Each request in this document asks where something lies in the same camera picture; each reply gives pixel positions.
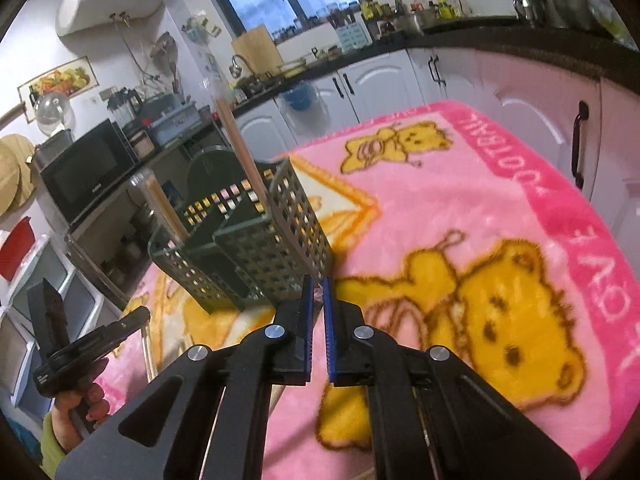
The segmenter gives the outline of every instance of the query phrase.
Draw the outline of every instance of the human hand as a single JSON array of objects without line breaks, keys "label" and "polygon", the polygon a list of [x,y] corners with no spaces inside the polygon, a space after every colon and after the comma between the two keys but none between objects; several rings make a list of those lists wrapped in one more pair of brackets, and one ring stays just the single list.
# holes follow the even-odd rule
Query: human hand
[{"label": "human hand", "polygon": [[73,425],[71,411],[80,404],[82,398],[86,398],[91,406],[87,413],[87,420],[94,420],[94,428],[100,426],[109,417],[109,403],[104,399],[104,391],[99,384],[94,383],[104,369],[109,360],[102,359],[95,363],[90,375],[85,383],[90,383],[86,388],[77,388],[68,392],[62,392],[53,401],[51,409],[51,425],[53,434],[65,453],[71,452],[82,442],[82,436]]}]

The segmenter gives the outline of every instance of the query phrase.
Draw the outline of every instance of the bottle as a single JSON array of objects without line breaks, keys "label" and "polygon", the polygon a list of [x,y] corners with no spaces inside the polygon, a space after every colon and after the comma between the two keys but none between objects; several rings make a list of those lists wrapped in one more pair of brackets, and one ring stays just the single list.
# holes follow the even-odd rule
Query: bottle
[{"label": "bottle", "polygon": [[422,3],[422,0],[414,0],[411,4],[411,10],[413,12],[420,12],[421,10],[424,10],[424,4]]},{"label": "bottle", "polygon": [[373,18],[373,9],[372,3],[367,0],[362,0],[360,2],[360,10],[362,11],[362,17],[365,20],[371,20]]},{"label": "bottle", "polygon": [[438,6],[436,4],[433,3],[432,0],[429,0],[429,8],[433,9],[433,13],[436,17],[436,20],[439,20],[442,18],[442,16],[440,15],[440,9],[438,8]]},{"label": "bottle", "polygon": [[404,16],[406,14],[406,7],[402,0],[396,0],[396,15]]},{"label": "bottle", "polygon": [[438,0],[438,8],[440,9],[440,15],[443,20],[450,20],[454,17],[451,5],[447,0]]},{"label": "bottle", "polygon": [[384,10],[382,10],[382,6],[378,2],[373,2],[373,5],[376,8],[376,13],[378,14],[378,16],[382,18],[382,16],[385,15]]}]

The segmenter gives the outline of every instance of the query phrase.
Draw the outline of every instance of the red container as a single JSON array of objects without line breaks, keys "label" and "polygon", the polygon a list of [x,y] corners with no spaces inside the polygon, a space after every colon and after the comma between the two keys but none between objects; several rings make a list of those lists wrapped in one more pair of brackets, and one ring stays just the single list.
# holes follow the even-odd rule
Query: red container
[{"label": "red container", "polygon": [[0,274],[11,281],[20,262],[36,241],[28,216],[20,220],[0,247]]}]

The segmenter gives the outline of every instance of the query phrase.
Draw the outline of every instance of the utensil holder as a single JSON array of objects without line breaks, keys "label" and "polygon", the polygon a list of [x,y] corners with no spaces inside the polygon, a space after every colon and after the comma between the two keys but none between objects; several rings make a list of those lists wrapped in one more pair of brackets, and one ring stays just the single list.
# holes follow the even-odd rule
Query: utensil holder
[{"label": "utensil holder", "polygon": [[265,299],[277,306],[300,296],[305,274],[331,272],[331,247],[289,159],[256,167],[266,207],[233,151],[203,150],[177,211],[189,238],[173,244],[157,230],[149,242],[153,261],[205,310],[225,298],[240,309]]}]

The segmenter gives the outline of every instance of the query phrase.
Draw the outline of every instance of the black countertop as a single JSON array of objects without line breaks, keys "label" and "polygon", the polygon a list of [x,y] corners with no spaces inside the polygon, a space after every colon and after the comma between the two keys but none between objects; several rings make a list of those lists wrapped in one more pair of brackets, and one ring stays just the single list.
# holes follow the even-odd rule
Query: black countertop
[{"label": "black countertop", "polygon": [[241,116],[300,81],[318,79],[381,54],[431,47],[474,48],[510,54],[564,68],[594,80],[604,77],[640,95],[639,52],[585,32],[532,28],[512,16],[490,16],[443,23],[427,29],[424,36],[408,38],[395,34],[391,40],[375,42],[337,59],[313,63],[305,72],[242,102],[234,109],[234,115]]}]

